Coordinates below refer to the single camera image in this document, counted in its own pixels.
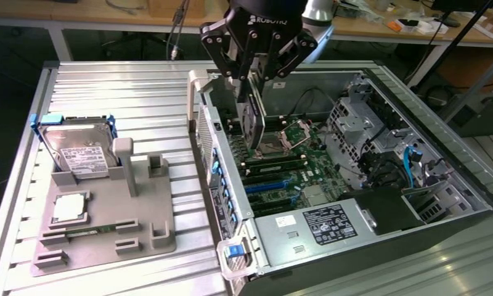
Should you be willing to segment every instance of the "floor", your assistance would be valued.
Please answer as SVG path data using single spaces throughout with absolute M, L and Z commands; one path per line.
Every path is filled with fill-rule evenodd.
M 101 50 L 101 43 L 116 40 L 121 32 L 66 30 L 65 37 L 76 60 L 138 60 L 137 41 L 109 50 L 109 57 Z M 185 60 L 205 60 L 206 52 L 197 35 L 182 35 L 180 42 Z M 381 60 L 399 77 L 417 63 L 404 62 L 397 57 L 395 44 L 332 41 L 321 59 Z M 146 48 L 148 60 L 164 60 L 165 50 L 160 44 Z M 48 32 L 36 28 L 0 27 L 0 202 L 9 171 L 13 165 L 20 135 L 25 125 L 30 100 L 45 60 L 57 60 Z M 432 77 L 428 86 L 441 83 Z

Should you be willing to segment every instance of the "workbench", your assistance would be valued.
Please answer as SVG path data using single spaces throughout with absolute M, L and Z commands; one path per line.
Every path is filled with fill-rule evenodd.
M 375 0 L 368 0 L 369 6 L 375 7 Z M 393 1 L 399 6 L 420 9 L 420 2 L 412 0 Z M 146 0 L 124 1 L 126 6 L 145 6 Z M 226 0 L 206 0 L 206 16 L 204 18 L 186 18 L 184 33 L 198 33 L 198 26 L 205 22 L 216 22 L 222 18 L 228 9 Z M 424 7 L 425 14 L 432 15 L 429 8 Z M 385 21 L 395 18 L 391 12 L 379 12 Z M 461 26 L 449 28 L 444 35 L 435 39 L 436 45 L 431 55 L 421 65 L 417 73 L 409 81 L 409 86 L 419 83 L 428 73 L 436 60 L 460 33 L 468 19 L 452 14 Z M 332 39 L 340 41 L 365 41 L 384 43 L 428 44 L 432 35 L 420 33 L 396 33 L 383 23 L 369 23 L 364 19 L 336 17 L 333 19 L 334 34 Z M 140 31 L 160 32 L 170 31 L 170 18 L 153 18 L 146 10 L 136 10 L 136 15 L 112 9 L 104 0 L 80 0 L 77 4 L 56 3 L 49 0 L 0 0 L 0 25 L 16 27 L 40 27 L 49 32 L 54 50 L 60 61 L 70 61 L 72 53 L 64 38 L 64 29 L 108 30 L 108 31 Z M 460 46 L 493 47 L 493 39 L 489 39 L 476 29 L 472 29 L 464 37 Z
M 118 135 L 136 142 L 132 160 L 154 152 L 168 158 L 177 249 L 30 276 L 52 159 L 29 128 L 26 114 L 0 208 L 0 296 L 226 294 L 188 140 L 188 71 L 197 68 L 213 68 L 213 64 L 61 62 L 44 67 L 29 114 L 112 113 Z M 316 296 L 465 294 L 493 295 L 493 217 L 429 250 L 300 292 Z

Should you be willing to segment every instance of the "white handle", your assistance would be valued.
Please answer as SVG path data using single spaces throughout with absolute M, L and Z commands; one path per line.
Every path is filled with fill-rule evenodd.
M 250 264 L 249 266 L 238 270 L 232 270 L 228 267 L 226 258 L 224 256 L 224 250 L 226 247 L 232 247 L 233 245 L 240 245 L 241 240 L 242 240 L 241 236 L 234 236 L 233 238 L 221 240 L 217 243 L 216 250 L 217 250 L 217 259 L 220 260 L 220 265 L 221 265 L 221 274 L 225 280 L 228 281 L 249 276 L 250 274 L 256 272 L 256 266 L 253 264 Z

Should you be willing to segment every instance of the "hard drive label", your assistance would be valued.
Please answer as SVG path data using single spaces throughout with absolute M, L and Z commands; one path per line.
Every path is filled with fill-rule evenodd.
M 318 245 L 342 241 L 358 235 L 341 205 L 304 212 L 304 216 Z
M 62 148 L 61 153 L 74 175 L 108 171 L 101 147 Z

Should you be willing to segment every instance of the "gray parts tray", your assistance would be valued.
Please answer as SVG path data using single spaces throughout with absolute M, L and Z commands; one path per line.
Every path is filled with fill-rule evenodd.
M 53 173 L 33 276 L 60 273 L 176 249 L 168 162 L 160 156 L 132 162 L 136 197 L 120 170 L 110 178 L 81 180 Z

